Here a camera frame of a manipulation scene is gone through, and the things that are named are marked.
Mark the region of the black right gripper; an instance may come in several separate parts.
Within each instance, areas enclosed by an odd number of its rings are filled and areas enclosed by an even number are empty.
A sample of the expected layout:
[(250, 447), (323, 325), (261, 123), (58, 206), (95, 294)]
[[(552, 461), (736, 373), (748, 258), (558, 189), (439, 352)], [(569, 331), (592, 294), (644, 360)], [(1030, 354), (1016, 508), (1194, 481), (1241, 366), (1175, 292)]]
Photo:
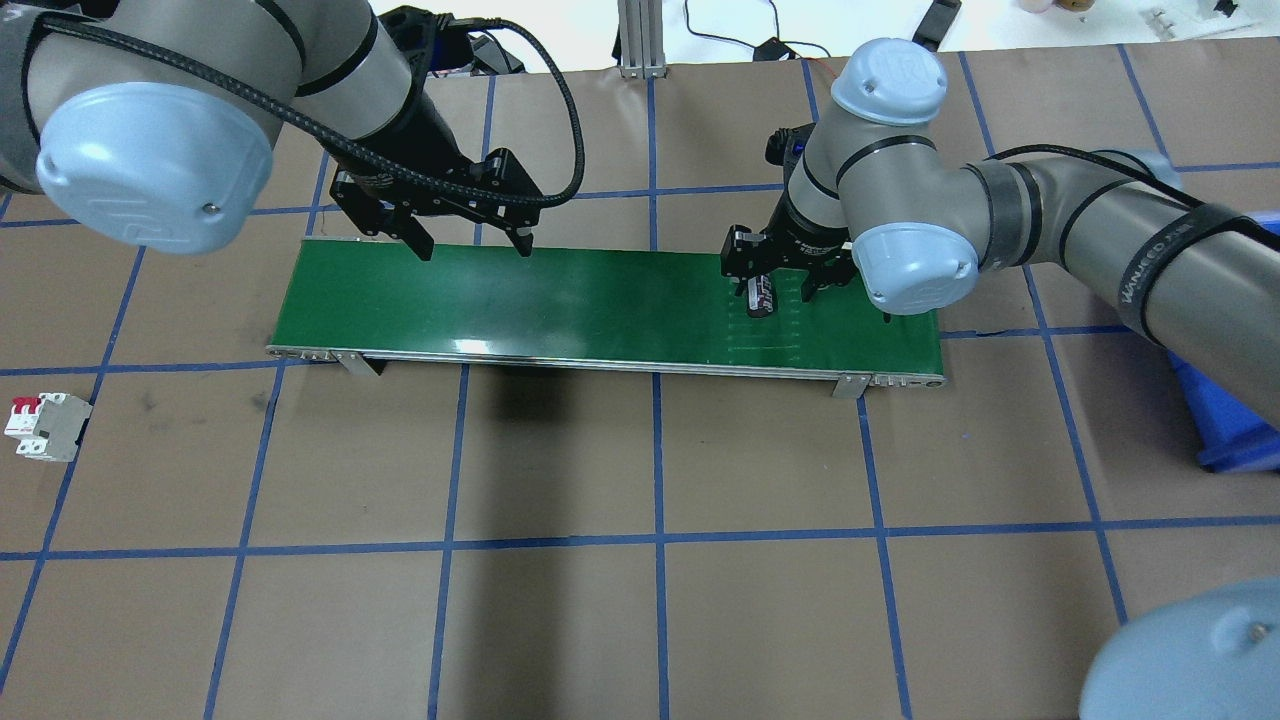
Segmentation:
[(806, 273), (800, 286), (803, 304), (828, 287), (846, 287), (858, 277), (852, 252), (847, 249), (817, 247), (810, 237), (792, 231), (753, 232), (731, 225), (719, 251), (719, 273), (731, 281), (733, 296), (742, 297), (749, 279), (778, 269)]

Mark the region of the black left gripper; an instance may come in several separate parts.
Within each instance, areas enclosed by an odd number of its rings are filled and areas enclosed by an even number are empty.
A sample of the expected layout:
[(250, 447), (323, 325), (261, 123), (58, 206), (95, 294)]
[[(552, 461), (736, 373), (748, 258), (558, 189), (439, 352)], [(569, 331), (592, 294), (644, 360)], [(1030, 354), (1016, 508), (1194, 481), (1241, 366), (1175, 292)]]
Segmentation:
[(497, 202), (484, 193), (539, 199), (541, 191), (524, 164), (508, 149), (495, 149), (483, 160), (462, 156), (448, 160), (433, 174), (458, 191), (444, 191), (397, 178), (337, 152), (338, 170), (330, 196), (362, 234), (392, 234), (428, 263), (435, 240), (416, 217), (462, 217), (509, 231), (509, 242), (521, 258), (532, 254), (532, 227), (541, 209), (535, 205)]

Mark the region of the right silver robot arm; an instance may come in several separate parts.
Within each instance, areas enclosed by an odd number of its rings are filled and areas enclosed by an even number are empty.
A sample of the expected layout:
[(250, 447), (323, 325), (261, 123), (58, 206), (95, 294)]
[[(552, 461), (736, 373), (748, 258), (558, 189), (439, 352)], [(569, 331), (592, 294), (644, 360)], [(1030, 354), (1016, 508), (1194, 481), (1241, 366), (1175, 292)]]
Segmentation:
[(1277, 420), (1277, 240), (1158, 154), (1025, 146), (948, 168), (948, 87), (858, 49), (788, 160), (759, 268), (860, 281), (902, 316), (1019, 287), (1034, 325), (946, 348), (941, 419), (861, 418), (913, 719), (1277, 716), (1277, 477), (1193, 470), (1181, 372)]

